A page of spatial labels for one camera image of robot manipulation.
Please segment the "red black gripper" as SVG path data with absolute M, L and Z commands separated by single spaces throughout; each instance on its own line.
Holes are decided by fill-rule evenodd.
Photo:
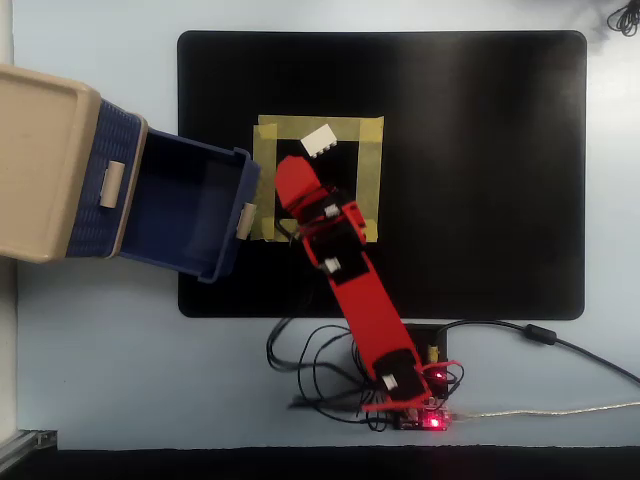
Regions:
M 297 222 L 284 236 L 306 236 L 315 229 L 337 224 L 351 227 L 366 242 L 366 221 L 355 201 L 336 187 L 321 186 L 310 163 L 301 156 L 286 156 L 277 166 L 275 188 L 284 210 Z

